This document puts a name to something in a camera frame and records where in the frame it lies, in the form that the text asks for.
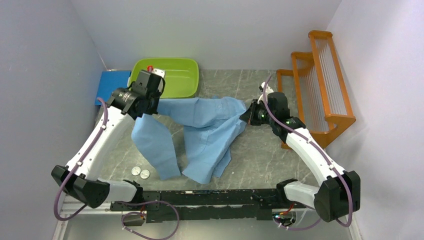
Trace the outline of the green plastic basin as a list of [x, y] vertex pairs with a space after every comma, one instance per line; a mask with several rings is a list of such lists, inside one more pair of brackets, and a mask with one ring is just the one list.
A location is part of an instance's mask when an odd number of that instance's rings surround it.
[[134, 82], [138, 73], [150, 66], [165, 71], [165, 89], [161, 98], [184, 99], [195, 96], [199, 86], [199, 66], [195, 60], [175, 57], [141, 59], [134, 65], [127, 84]]

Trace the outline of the light blue button shirt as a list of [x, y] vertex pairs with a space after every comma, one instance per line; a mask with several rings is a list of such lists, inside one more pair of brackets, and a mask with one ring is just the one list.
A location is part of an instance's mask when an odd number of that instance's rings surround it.
[[230, 146], [247, 125], [240, 120], [246, 110], [242, 100], [228, 96], [160, 100], [157, 113], [183, 127], [188, 160], [184, 170], [177, 163], [173, 135], [153, 116], [144, 114], [136, 119], [131, 139], [161, 180], [184, 175], [199, 184], [208, 184], [213, 177], [221, 177], [230, 163]]

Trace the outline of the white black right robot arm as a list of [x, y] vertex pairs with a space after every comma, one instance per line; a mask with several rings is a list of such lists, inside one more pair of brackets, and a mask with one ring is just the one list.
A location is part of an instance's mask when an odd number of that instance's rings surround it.
[[289, 179], [277, 184], [275, 202], [282, 208], [299, 203], [313, 208], [325, 222], [340, 221], [350, 226], [353, 213], [360, 209], [361, 179], [355, 171], [346, 171], [332, 160], [313, 139], [306, 125], [290, 114], [287, 97], [282, 92], [269, 93], [253, 99], [239, 117], [251, 126], [268, 125], [272, 132], [287, 144], [309, 168], [318, 187]]

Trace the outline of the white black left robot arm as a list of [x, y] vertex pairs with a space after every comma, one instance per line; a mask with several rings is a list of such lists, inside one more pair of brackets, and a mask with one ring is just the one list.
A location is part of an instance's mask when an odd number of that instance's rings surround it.
[[100, 172], [125, 130], [137, 118], [157, 113], [166, 85], [165, 75], [158, 68], [142, 69], [130, 86], [117, 88], [107, 101], [99, 99], [103, 116], [94, 130], [65, 166], [56, 165], [51, 172], [61, 192], [93, 209], [104, 202], [123, 202], [130, 210], [142, 206], [143, 188], [138, 183], [104, 180]]

